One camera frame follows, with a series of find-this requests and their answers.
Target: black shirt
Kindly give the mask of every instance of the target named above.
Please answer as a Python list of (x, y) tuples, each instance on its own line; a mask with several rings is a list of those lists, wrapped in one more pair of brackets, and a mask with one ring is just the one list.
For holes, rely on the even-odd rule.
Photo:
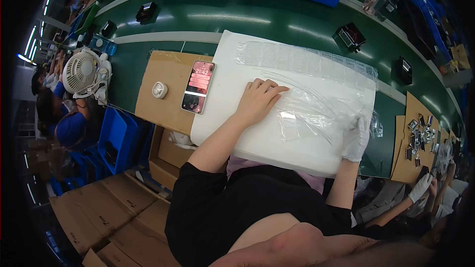
[(225, 255), (258, 220), (290, 213), (331, 236), (351, 233), (350, 210), (325, 200), (295, 171), (270, 165), (225, 174), (186, 163), (175, 182), (165, 234), (183, 266), (208, 266)]

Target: cardboard box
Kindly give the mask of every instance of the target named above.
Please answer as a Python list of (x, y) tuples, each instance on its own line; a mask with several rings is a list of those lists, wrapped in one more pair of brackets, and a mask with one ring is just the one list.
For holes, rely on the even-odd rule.
[(113, 243), (109, 243), (97, 254), (90, 249), (83, 260), (85, 267), (140, 267)]
[(140, 223), (144, 224), (149, 229), (149, 235), (157, 237), (159, 240), (168, 244), (165, 236), (165, 224), (167, 222), (167, 215), (170, 209), (170, 204), (165, 200), (157, 200), (145, 211), (143, 211), (137, 218)]
[(66, 192), (60, 197), (51, 197), (49, 202), (69, 241), (83, 255), (91, 247), (104, 244), (104, 238), (71, 197)]
[[(196, 60), (211, 62), (213, 57), (153, 51), (143, 75), (135, 105), (135, 115), (189, 136), (195, 115), (182, 110), (181, 102), (191, 68)], [(163, 99), (157, 99), (151, 93), (152, 87), (158, 81), (166, 84), (168, 88)]]
[(173, 131), (169, 129), (163, 130), (162, 140), (160, 141), (160, 147), (158, 149), (158, 157), (175, 167), (181, 168), (195, 150), (188, 150), (176, 146), (169, 140), (169, 134), (171, 132)]
[(150, 174), (155, 181), (173, 191), (180, 169), (158, 157), (163, 131), (164, 128), (160, 126), (155, 126), (153, 131), (149, 155)]
[(151, 230), (138, 220), (125, 225), (111, 237), (122, 252), (142, 267), (180, 266), (171, 254), (168, 244), (157, 237), (150, 236)]
[(113, 175), (100, 183), (134, 215), (149, 207), (157, 197), (130, 180), (126, 175)]
[(169, 203), (159, 199), (111, 237), (122, 252), (142, 267), (179, 266), (165, 236)]
[(91, 247), (104, 245), (105, 238), (156, 199), (119, 174), (50, 198), (50, 202), (74, 248), (84, 254)]

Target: plastic bag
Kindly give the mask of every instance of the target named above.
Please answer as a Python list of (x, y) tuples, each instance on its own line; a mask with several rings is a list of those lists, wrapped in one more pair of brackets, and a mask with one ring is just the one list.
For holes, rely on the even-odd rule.
[(373, 116), (371, 117), (370, 135), (372, 139), (383, 137), (383, 124), (381, 123), (380, 116), (375, 111), (373, 111)]

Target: white cloth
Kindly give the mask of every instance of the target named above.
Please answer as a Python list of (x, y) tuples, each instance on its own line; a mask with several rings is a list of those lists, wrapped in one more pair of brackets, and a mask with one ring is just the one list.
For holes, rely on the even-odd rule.
[(53, 91), (54, 89), (56, 89), (56, 85), (58, 84), (58, 81), (59, 81), (59, 75), (57, 74), (46, 74), (45, 76), (45, 81), (46, 81), (46, 85), (45, 87), (50, 89), (51, 91)]

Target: black electronic component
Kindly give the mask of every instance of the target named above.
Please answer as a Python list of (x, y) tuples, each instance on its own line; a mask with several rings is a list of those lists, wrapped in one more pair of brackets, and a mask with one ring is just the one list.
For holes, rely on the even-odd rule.
[(140, 7), (139, 12), (135, 16), (135, 19), (137, 19), (137, 22), (150, 20), (151, 16), (153, 15), (156, 9), (157, 9), (156, 3), (154, 2), (146, 3)]
[(115, 28), (117, 28), (117, 26), (116, 24), (114, 24), (114, 22), (107, 21), (107, 23), (105, 23), (104, 27), (102, 27), (101, 29), (102, 36), (109, 38), (109, 36), (111, 35), (112, 31), (114, 31)]
[(355, 53), (360, 51), (360, 47), (366, 42), (366, 38), (353, 22), (339, 27), (336, 34), (343, 40), (346, 47)]
[(396, 62), (396, 74), (398, 78), (404, 82), (406, 85), (412, 84), (412, 67), (411, 65), (403, 58), (399, 57)]

